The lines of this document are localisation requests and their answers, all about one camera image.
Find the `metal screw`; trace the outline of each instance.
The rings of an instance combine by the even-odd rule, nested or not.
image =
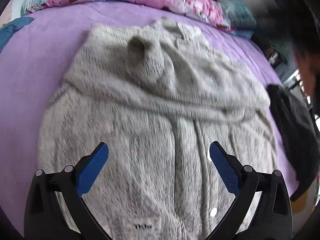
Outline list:
[[[72,170],[73,170],[73,167],[72,167],[72,166],[67,166],[67,167],[64,168],[64,171],[65,171],[65,172],[70,172],[70,171],[72,171]]]
[[[244,166],[244,170],[245,170],[246,172],[251,172],[251,171],[252,171],[252,167],[249,166],[249,165],[246,165],[246,166]]]
[[[36,171],[36,176],[40,176],[42,174],[42,170],[37,170]]]
[[[275,175],[278,176],[278,177],[281,177],[281,175],[282,175],[281,171],[275,170]]]

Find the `gray fuzzy sweater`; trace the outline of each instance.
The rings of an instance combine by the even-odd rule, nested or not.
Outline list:
[[[213,50],[198,27],[95,25],[45,113],[38,165],[61,171],[103,141],[109,159],[83,198],[114,240],[205,239],[234,199],[208,148],[217,140],[272,172],[269,103],[248,67]]]

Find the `blue gripper pad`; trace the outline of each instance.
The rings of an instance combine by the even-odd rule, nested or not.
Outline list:
[[[239,178],[225,156],[227,153],[220,150],[220,148],[216,145],[216,142],[213,142],[210,145],[209,152],[210,158],[218,170],[218,173],[227,190],[237,197],[240,192]]]
[[[82,169],[81,173],[77,176],[76,192],[79,197],[90,191],[104,164],[107,162],[108,157],[108,145],[103,143],[103,145],[91,157],[91,160],[88,161],[87,165]]]

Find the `purple bedsheet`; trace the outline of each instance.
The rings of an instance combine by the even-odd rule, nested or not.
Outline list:
[[[48,8],[31,16],[36,19],[18,31],[0,53],[0,205],[20,233],[29,186],[37,169],[38,130],[46,105],[86,40],[91,23],[144,26],[168,16],[196,25],[214,49],[246,62],[265,86],[280,84],[265,57],[250,41],[170,12],[123,2],[95,2]],[[277,139],[279,169],[292,194],[298,187],[295,171],[284,154],[270,111],[268,114]]]

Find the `blue cloth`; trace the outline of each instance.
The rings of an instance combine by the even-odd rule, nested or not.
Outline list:
[[[231,28],[238,31],[254,31],[257,28],[257,22],[245,3],[222,0],[220,6]]]
[[[0,29],[0,52],[7,45],[8,41],[18,30],[30,24],[34,19],[32,17],[21,17],[9,22]]]

